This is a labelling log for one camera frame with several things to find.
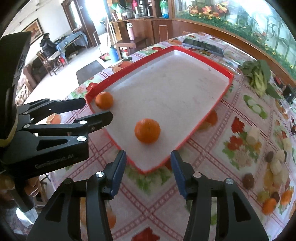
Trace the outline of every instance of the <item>picture frame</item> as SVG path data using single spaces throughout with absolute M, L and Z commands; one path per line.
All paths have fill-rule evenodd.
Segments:
M 44 35 L 43 29 L 40 25 L 38 18 L 32 21 L 30 24 L 28 24 L 22 30 L 22 32 L 32 32 L 30 44 L 34 43 L 37 39 Z

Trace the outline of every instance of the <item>white wall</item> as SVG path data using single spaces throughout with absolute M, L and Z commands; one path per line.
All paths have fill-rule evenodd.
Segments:
M 37 6 L 36 3 L 36 0 L 31 0 L 25 5 L 9 24 L 4 35 L 22 31 L 37 18 L 39 19 L 43 32 L 50 33 L 49 37 L 52 41 L 61 37 L 63 34 L 69 34 L 71 32 L 63 7 L 61 6 L 61 0 L 40 0 Z M 31 45 L 26 63 L 35 58 L 36 53 L 41 49 L 39 46 L 41 39 L 42 38 L 37 39 L 36 42 Z

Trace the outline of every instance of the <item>plastic tablecloth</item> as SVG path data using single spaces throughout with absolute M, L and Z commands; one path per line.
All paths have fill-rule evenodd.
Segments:
M 192 38 L 221 47 L 224 58 L 182 46 L 184 38 Z M 274 239 L 293 214 L 296 195 L 293 193 L 292 201 L 286 206 L 278 203 L 271 215 L 262 213 L 262 203 L 257 201 L 257 195 L 263 190 L 272 189 L 276 189 L 280 195 L 285 188 L 294 192 L 296 139 L 291 133 L 290 122 L 291 117 L 296 118 L 296 114 L 289 109 L 285 100 L 281 102 L 286 109 L 268 95 L 260 98 L 250 88 L 248 80 L 238 66 L 246 60 L 252 60 L 251 56 L 211 35 L 188 34 L 160 42 L 128 56 L 126 61 L 106 68 L 87 80 L 68 95 L 67 99 L 84 97 L 91 88 L 114 72 L 171 45 L 196 51 L 234 73 L 232 86 L 215 107 L 210 118 L 179 150 L 181 157 L 190 163 L 195 171 L 205 174 L 208 178 L 223 181 L 230 177 L 235 180 L 256 211 L 270 240 Z M 81 110 L 64 113 L 62 122 L 71 123 L 74 119 L 89 114 L 92 112 L 88 106 L 85 106 Z M 246 133 L 254 125 L 260 129 L 260 137 L 259 141 L 251 146 L 247 144 L 245 138 Z M 286 187 L 283 184 L 280 188 L 275 188 L 274 183 L 268 178 L 270 170 L 265 156 L 271 150 L 276 152 L 283 149 L 284 138 L 290 138 L 293 146 L 285 163 L 289 171 L 290 183 L 287 183 Z M 117 153 L 118 149 L 102 130 L 91 133 L 89 159 L 51 173 L 54 186 L 57 188 L 68 177 L 74 181 L 89 178 L 97 171 L 103 170 L 106 163 L 114 161 Z M 241 155 L 247 155 L 247 160 L 241 161 L 239 158 Z M 255 179 L 255 186 L 251 190 L 246 190 L 242 184 L 242 177 L 246 173 L 252 173 Z M 111 232 L 114 240 L 145 240 L 142 239 L 143 237 L 150 237 L 149 240 L 183 240 L 190 204 L 186 203 L 179 194 L 169 163 L 147 175 L 127 165 L 118 195 L 110 201 L 110 206 L 113 217 L 112 226 L 114 226 Z M 213 199 L 209 240 L 215 239 L 216 210 L 216 202 Z M 82 217 L 81 221 L 82 226 L 85 227 L 85 218 Z
M 87 48 L 87 45 L 88 45 L 87 37 L 81 31 L 78 31 L 74 34 L 67 36 L 63 41 L 61 41 L 60 43 L 57 44 L 56 49 L 61 53 L 61 56 L 64 58 L 64 60 L 67 61 L 67 58 L 65 55 L 66 49 L 64 49 L 64 47 L 80 35 L 82 35 L 82 36 L 79 39 L 75 40 L 75 42 L 74 42 L 75 45 L 81 45 L 81 46 L 85 46 L 85 48 Z

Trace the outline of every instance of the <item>sofa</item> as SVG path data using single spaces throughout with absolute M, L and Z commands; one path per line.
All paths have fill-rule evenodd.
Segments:
M 22 105 L 40 81 L 47 75 L 47 70 L 36 56 L 23 69 L 16 90 L 15 103 Z

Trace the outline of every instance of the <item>tray rim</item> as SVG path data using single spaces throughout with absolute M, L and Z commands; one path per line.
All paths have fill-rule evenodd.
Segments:
M 229 79 L 229 83 L 227 85 L 227 87 L 225 88 L 225 90 L 223 91 L 223 93 L 221 94 L 221 96 L 217 99 L 216 103 L 212 106 L 212 108 L 209 110 L 209 112 L 203 117 L 203 119 L 197 123 L 197 125 L 193 128 L 193 130 L 189 133 L 189 135 L 180 142 L 180 144 L 175 148 L 176 150 L 180 149 L 181 146 L 184 145 L 184 143 L 193 135 L 193 133 L 198 129 L 198 127 L 204 122 L 204 120 L 208 117 L 208 115 L 213 111 L 213 109 L 216 107 L 216 105 L 220 102 L 220 100 L 223 98 L 223 96 L 226 94 L 226 92 L 229 90 L 231 84 L 232 84 L 232 81 L 233 81 L 233 78 L 234 78 L 234 74 L 228 70 L 226 67 L 218 64 L 217 62 L 205 57 L 205 56 L 202 56 L 198 53 L 195 53 L 191 50 L 188 50 L 188 49 L 185 49 L 183 47 L 180 47 L 180 46 L 170 46 L 170 47 L 167 47 L 165 49 L 162 49 L 160 51 L 157 51 L 153 54 L 150 54 L 140 60 L 137 60 L 136 62 L 133 62 L 131 65 L 121 69 L 120 71 L 112 74 L 111 76 L 107 77 L 106 79 L 102 80 L 100 83 L 98 83 L 95 87 L 93 87 L 89 92 L 86 93 L 85 95 L 85 100 L 90 108 L 90 110 L 95 113 L 95 111 L 93 110 L 92 106 L 91 106 L 91 102 L 93 101 L 93 99 L 97 96 L 98 93 L 104 91 L 106 88 L 108 88 L 110 85 L 114 84 L 115 82 L 117 82 L 118 80 L 120 80 L 121 78 L 123 78 L 124 76 L 126 76 L 127 74 L 131 73 L 132 71 L 136 70 L 137 68 L 141 67 L 142 65 L 158 58 L 158 57 L 161 57 L 162 55 L 165 55 L 169 52 L 172 52 L 172 51 L 180 51 L 180 52 L 183 52 L 185 54 L 188 54 L 200 61 L 202 61 L 203 63 L 209 65 L 210 67 L 216 69 L 218 72 L 220 72 L 221 74 L 225 75 L 226 77 L 228 77 Z M 114 145 L 119 149 L 119 150 L 122 150 L 122 148 L 118 145 L 118 143 L 116 143 L 114 141 L 114 139 L 110 136 L 109 132 L 103 128 L 103 131 L 104 133 L 107 134 L 107 136 L 111 139 L 111 141 L 114 143 Z M 157 170 L 158 168 L 162 167 L 165 165 L 165 163 L 167 161 L 169 161 L 170 159 L 170 155 L 168 155 L 164 160 L 161 161 L 161 163 L 156 166 L 156 167 L 153 167 L 152 169 L 150 170 L 142 170 L 140 169 L 139 167 L 137 167 L 137 165 L 135 164 L 135 162 L 133 160 L 131 160 L 128 156 L 127 156 L 127 161 L 132 164 L 140 173 L 142 174 L 147 174 L 147 173 L 150 173 L 150 172 L 153 172 L 155 170 Z

